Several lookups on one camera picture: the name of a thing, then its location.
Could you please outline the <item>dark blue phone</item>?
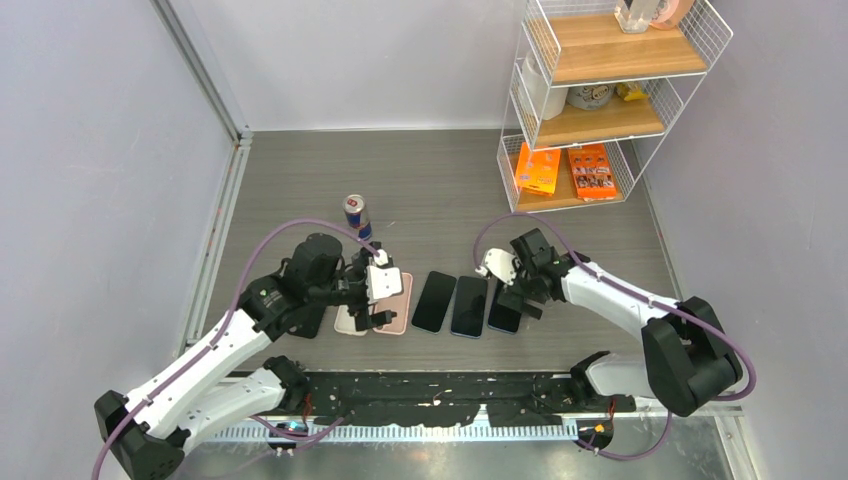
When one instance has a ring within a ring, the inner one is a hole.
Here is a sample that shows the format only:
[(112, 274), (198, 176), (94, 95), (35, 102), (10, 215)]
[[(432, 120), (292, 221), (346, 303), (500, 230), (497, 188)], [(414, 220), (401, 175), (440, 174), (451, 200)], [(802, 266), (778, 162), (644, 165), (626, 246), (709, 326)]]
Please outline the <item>dark blue phone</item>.
[(505, 284), (498, 280), (493, 292), (493, 299), (490, 302), (487, 325), (490, 329), (502, 333), (516, 334), (520, 327), (522, 312), (499, 303), (504, 288)]

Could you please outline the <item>black phone case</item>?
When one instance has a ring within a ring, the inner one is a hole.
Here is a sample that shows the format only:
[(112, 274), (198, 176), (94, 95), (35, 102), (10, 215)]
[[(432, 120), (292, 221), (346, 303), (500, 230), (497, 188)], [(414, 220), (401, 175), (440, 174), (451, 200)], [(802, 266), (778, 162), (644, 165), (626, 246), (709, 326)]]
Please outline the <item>black phone case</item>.
[(299, 338), (314, 339), (319, 334), (324, 316), (323, 308), (303, 312), (298, 323), (290, 328), (289, 334)]

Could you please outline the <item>teal phone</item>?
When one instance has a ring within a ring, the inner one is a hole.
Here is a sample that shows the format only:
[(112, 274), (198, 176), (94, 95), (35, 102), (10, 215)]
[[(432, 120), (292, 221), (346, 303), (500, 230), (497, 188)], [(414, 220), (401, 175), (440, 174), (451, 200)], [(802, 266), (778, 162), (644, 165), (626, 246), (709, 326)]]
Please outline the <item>teal phone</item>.
[(411, 325), (428, 333), (440, 332), (453, 298), (457, 278), (438, 271), (431, 271), (419, 297)]

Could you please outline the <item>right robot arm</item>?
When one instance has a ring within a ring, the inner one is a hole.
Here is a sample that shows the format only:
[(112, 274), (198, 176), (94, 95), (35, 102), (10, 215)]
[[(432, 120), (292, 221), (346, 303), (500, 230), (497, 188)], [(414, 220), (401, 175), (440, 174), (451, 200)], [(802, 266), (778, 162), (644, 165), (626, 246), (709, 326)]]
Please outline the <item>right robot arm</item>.
[(571, 397), (580, 408), (596, 410), (613, 396), (645, 397), (686, 417), (742, 380), (742, 362), (705, 300), (654, 295), (585, 255), (559, 253), (538, 229), (510, 246), (488, 249), (477, 268), (501, 282), (498, 305), (538, 318), (540, 305), (568, 303), (599, 315), (640, 345), (637, 356), (601, 351), (571, 368)]

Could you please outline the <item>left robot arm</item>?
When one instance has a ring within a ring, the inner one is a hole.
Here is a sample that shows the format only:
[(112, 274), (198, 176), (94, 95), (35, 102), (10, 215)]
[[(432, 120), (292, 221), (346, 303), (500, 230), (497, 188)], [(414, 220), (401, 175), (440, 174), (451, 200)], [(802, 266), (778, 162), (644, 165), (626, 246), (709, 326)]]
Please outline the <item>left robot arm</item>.
[(234, 385), (218, 384), (329, 306), (346, 307), (360, 329), (389, 323), (392, 312), (372, 308), (403, 291), (402, 272), (379, 243), (362, 243), (346, 261), (337, 238), (309, 235), (278, 270), (238, 288), (223, 318), (161, 373), (126, 394), (109, 390), (96, 400), (103, 451), (132, 479), (167, 479), (221, 429), (275, 409), (303, 412), (312, 386), (285, 356), (267, 359)]

